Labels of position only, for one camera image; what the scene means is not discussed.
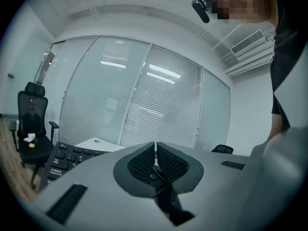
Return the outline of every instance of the chair seat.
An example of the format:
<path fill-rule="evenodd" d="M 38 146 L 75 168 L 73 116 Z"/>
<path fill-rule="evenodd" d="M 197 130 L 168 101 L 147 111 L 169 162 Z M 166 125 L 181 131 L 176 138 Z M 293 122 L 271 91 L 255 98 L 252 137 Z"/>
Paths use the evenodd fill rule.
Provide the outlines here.
<path fill-rule="evenodd" d="M 39 137 L 34 148 L 29 147 L 29 142 L 18 139 L 20 158 L 28 164 L 44 163 L 49 158 L 53 144 L 47 136 Z"/>

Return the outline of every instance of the person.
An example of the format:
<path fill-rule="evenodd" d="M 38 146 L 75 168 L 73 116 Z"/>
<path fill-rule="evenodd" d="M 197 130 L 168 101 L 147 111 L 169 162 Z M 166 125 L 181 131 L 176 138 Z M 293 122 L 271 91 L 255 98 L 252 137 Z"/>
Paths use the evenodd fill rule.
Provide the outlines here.
<path fill-rule="evenodd" d="M 303 20 L 305 0 L 205 0 L 208 11 L 222 20 L 243 23 L 270 22 L 276 31 L 270 60 L 273 92 L 296 64 L 306 42 Z M 272 126 L 267 141 L 288 130 L 290 124 L 273 95 Z"/>

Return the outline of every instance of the hair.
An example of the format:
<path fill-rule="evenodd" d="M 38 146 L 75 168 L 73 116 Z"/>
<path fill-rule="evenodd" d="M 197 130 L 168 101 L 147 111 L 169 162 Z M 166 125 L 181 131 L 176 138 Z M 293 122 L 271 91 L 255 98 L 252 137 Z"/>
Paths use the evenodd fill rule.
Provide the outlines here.
<path fill-rule="evenodd" d="M 217 14 L 217 19 L 219 20 L 227 20 L 229 18 L 228 14 L 223 12 L 222 8 L 218 7 L 217 0 L 205 0 L 206 7 L 210 8 L 210 12 Z"/>

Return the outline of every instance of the black shirt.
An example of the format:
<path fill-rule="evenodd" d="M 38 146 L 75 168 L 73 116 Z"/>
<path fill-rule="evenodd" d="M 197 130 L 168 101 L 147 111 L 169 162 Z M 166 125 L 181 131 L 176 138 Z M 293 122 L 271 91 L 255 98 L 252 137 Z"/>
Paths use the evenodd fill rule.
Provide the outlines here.
<path fill-rule="evenodd" d="M 279 20 L 270 64 L 273 92 L 291 72 L 306 42 L 306 34 L 301 29 L 301 23 L 306 24 L 306 18 L 301 13 L 306 12 L 301 4 L 304 4 L 304 0 L 277 0 Z M 288 130 L 290 124 L 275 95 L 272 113 L 282 116 L 282 131 Z"/>

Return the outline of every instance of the white desk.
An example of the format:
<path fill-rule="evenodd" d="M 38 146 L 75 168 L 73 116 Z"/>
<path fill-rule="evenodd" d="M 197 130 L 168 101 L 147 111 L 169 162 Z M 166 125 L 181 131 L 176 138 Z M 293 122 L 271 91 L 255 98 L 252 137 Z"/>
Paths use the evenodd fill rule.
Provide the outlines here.
<path fill-rule="evenodd" d="M 115 152 L 125 148 L 117 144 L 110 143 L 108 141 L 101 140 L 97 137 L 84 141 L 82 143 L 76 144 L 75 146 L 84 149 L 95 150 L 95 151 L 105 151 L 105 152 Z"/>

